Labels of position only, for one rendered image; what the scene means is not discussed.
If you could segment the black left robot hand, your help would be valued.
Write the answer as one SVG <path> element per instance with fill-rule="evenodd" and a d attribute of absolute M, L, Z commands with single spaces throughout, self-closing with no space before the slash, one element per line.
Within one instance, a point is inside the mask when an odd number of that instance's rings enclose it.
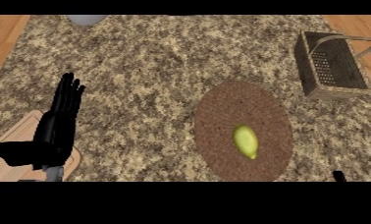
<path fill-rule="evenodd" d="M 0 142 L 0 158 L 12 167 L 33 165 L 36 170 L 45 166 L 65 164 L 76 140 L 76 121 L 86 86 L 73 73 L 65 73 L 57 87 L 49 111 L 39 122 L 34 138 Z"/>

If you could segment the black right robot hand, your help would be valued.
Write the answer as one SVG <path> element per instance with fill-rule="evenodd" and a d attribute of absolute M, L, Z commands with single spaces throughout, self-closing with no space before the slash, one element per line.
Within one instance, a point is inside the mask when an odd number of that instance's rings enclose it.
<path fill-rule="evenodd" d="M 335 170 L 332 172 L 333 174 L 333 178 L 338 182 L 347 182 L 347 179 L 345 179 L 345 175 L 344 175 L 344 172 L 341 170 Z"/>

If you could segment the yellow-green lemon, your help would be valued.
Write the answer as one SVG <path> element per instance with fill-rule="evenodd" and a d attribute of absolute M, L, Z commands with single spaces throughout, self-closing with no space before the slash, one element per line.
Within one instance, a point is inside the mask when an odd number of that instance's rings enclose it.
<path fill-rule="evenodd" d="M 255 159 L 258 154 L 258 137 L 248 125 L 238 125 L 233 130 L 233 142 L 241 153 Z"/>

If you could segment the round brown placemat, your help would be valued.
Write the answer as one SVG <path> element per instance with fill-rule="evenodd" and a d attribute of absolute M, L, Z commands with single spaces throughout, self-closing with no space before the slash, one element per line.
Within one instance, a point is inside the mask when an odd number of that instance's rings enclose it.
<path fill-rule="evenodd" d="M 196 111 L 196 144 L 208 165 L 227 181 L 276 181 L 294 153 L 283 105 L 248 82 L 224 82 L 205 94 Z"/>

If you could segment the pale wooden cutting board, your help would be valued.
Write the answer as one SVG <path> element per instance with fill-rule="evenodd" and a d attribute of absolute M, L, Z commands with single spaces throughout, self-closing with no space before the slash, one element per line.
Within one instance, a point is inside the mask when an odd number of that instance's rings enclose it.
<path fill-rule="evenodd" d="M 65 181 L 80 161 L 74 148 L 76 129 L 74 116 L 46 112 L 33 140 L 0 142 L 0 158 L 12 167 L 31 165 L 34 171 L 45 172 L 46 166 L 62 166 Z"/>

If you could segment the pale grey round object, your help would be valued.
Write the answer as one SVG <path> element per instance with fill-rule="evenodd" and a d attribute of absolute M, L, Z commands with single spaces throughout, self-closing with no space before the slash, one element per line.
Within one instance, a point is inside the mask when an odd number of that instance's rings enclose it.
<path fill-rule="evenodd" d="M 80 26 L 93 26 L 108 18 L 107 15 L 68 15 L 67 17 Z"/>

